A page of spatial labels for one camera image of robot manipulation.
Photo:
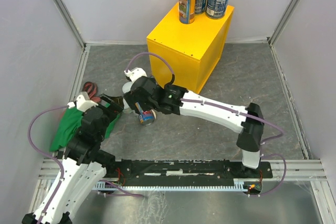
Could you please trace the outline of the cartoon label can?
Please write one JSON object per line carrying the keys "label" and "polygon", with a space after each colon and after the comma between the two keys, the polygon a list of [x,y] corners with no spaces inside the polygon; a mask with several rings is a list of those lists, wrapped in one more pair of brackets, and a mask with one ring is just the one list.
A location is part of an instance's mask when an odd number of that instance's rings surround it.
{"label": "cartoon label can", "polygon": [[138,118],[142,125],[150,125],[155,121],[156,113],[154,110],[144,111],[138,102],[135,106],[139,111]]}
{"label": "cartoon label can", "polygon": [[195,19],[196,0],[178,0],[179,20],[183,24],[191,24]]}

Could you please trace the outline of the dark blue soup can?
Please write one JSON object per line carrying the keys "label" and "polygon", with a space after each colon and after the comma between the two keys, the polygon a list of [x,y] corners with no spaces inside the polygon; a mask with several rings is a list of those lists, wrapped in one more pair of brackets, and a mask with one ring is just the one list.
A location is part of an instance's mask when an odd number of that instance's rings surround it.
{"label": "dark blue soup can", "polygon": [[207,0],[206,15],[212,19],[224,17],[229,0]]}

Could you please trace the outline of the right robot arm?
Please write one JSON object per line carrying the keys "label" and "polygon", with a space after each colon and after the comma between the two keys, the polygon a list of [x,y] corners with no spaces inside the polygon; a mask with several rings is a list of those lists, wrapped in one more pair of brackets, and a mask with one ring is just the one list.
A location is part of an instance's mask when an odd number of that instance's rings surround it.
{"label": "right robot arm", "polygon": [[161,87],[153,77],[145,76],[127,82],[122,91],[126,104],[137,114],[155,110],[163,114],[192,116],[232,130],[238,134],[236,145],[242,150],[242,164],[252,169],[259,167],[265,125],[260,106],[218,102],[171,83]]}

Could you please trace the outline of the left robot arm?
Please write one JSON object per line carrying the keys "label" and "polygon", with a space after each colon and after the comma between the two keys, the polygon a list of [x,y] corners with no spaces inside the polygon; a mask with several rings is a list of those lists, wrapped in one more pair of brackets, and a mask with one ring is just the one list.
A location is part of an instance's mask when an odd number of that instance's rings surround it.
{"label": "left robot arm", "polygon": [[80,92],[65,105],[81,112],[81,125],[65,147],[62,160],[53,157],[60,168],[47,196],[32,213],[24,215],[22,223],[72,223],[79,207],[94,185],[108,170],[115,167],[115,156],[101,150],[110,124],[121,114],[121,96],[101,95],[106,104],[89,99]]}

